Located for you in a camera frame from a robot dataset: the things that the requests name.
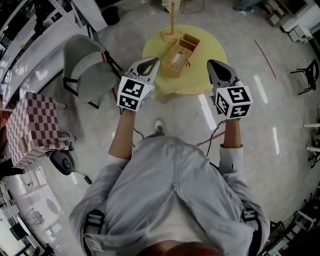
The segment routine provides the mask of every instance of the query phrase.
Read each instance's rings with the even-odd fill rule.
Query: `wicker basket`
[[[162,70],[165,74],[179,78],[191,55],[195,52],[200,40],[184,34],[165,56],[162,61]]]

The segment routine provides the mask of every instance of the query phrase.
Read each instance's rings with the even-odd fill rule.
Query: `gray floor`
[[[200,0],[193,3],[201,5]],[[307,67],[316,55],[309,44],[294,44],[287,34],[272,28],[261,9],[256,8],[255,13],[241,16],[232,10],[232,4],[231,0],[205,0],[204,11],[178,13],[176,22],[202,28],[216,37],[226,52],[228,64],[250,87],[253,110],[250,117],[240,121],[245,151],[244,174],[269,218],[285,220],[313,192],[320,179],[320,165],[311,169],[305,150],[310,143],[311,130],[302,127],[303,123],[318,119],[320,90],[298,96],[307,86],[305,77],[301,73],[290,74],[296,68]],[[127,69],[133,61],[141,58],[147,39],[169,24],[169,14],[162,11],[159,4],[127,0],[118,6],[120,22],[99,32],[98,36],[113,58]],[[195,8],[199,6],[188,4],[185,11]],[[267,56],[276,79],[255,41]],[[119,110],[112,94],[104,95],[100,109],[96,110],[66,92],[61,76],[42,93],[68,105],[66,110],[58,112],[59,124],[62,131],[77,137],[72,152],[76,169],[93,180],[105,164],[119,120]],[[222,116],[217,115],[209,96],[205,95],[218,124]],[[176,97],[166,104],[150,100],[138,112],[135,127],[150,135],[157,118],[165,121],[168,135],[179,136],[194,145],[207,140],[211,134],[197,95]],[[140,139],[138,134],[134,135],[135,143]],[[223,139],[222,135],[212,142],[209,157],[215,164],[219,163],[219,144]],[[207,151],[208,143],[200,147]],[[68,215],[71,205],[82,198],[87,183],[78,173],[63,176],[47,158],[38,159],[28,169],[33,188],[25,188],[18,176],[8,178],[6,182],[23,214],[31,207],[42,214],[44,222],[34,227],[35,234],[61,255],[82,255],[70,234]],[[26,183],[31,181],[28,173],[22,178]]]

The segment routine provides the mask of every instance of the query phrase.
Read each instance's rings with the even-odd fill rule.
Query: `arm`
[[[219,172],[229,187],[240,198],[243,208],[251,208],[256,211],[262,230],[261,244],[258,249],[261,251],[269,237],[270,222],[247,185],[243,174],[243,159],[244,149],[241,144],[239,120],[227,120],[225,123],[224,142],[220,148]]]
[[[230,119],[226,121],[223,147],[225,149],[239,149],[242,147],[240,124],[238,119]]]
[[[131,159],[136,112],[124,109],[109,149],[109,155],[121,159]]]
[[[124,110],[107,156],[107,165],[99,172],[83,199],[72,210],[69,223],[77,242],[84,249],[83,237],[87,215],[108,199],[109,193],[132,154],[135,112]]]

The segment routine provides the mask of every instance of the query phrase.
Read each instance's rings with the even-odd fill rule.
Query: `checkered cloth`
[[[68,150],[68,141],[59,141],[56,103],[52,98],[27,92],[16,105],[6,124],[6,136],[14,167],[32,164],[49,150]],[[19,139],[28,151],[22,153]]]

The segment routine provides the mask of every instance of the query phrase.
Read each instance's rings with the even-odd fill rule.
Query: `round yellow table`
[[[164,74],[160,67],[154,80],[154,98],[159,94],[197,95],[207,93],[212,89],[207,71],[207,61],[217,60],[227,64],[226,53],[210,33],[201,28],[189,25],[176,25],[174,29],[187,33],[200,40],[194,54],[189,59],[190,67],[185,66],[179,78]],[[155,33],[146,42],[142,57],[158,57],[160,61],[166,57],[173,44],[162,40],[161,31]]]

